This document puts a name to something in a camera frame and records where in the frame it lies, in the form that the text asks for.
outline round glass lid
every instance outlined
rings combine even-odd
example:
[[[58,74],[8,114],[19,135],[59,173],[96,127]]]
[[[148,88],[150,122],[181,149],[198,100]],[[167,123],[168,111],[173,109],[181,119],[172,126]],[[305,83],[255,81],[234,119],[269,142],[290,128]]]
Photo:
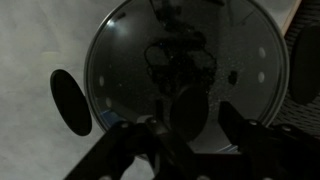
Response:
[[[230,102],[268,125],[283,101],[288,55],[272,19],[248,0],[130,0],[88,51],[86,97],[107,130],[161,114],[195,152],[230,144],[218,124]]]

